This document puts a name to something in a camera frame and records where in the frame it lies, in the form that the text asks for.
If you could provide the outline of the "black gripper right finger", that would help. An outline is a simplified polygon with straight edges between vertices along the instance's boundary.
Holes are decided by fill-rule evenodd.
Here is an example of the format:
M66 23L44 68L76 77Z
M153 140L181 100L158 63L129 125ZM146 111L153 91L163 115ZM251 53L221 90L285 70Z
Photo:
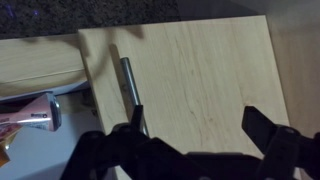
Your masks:
M312 138L298 130L273 123L254 106L246 106L241 127L264 155L258 180L293 180L296 168L303 169L314 180L320 180L320 133Z

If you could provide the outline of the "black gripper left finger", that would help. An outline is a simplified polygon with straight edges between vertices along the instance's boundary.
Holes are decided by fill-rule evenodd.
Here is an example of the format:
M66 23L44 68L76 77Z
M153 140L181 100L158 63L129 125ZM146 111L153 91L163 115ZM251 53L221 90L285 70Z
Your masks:
M131 122L115 125L110 134L82 134L60 180L102 180L116 166L132 180L184 180L183 156L142 133L142 117L143 106L137 105Z

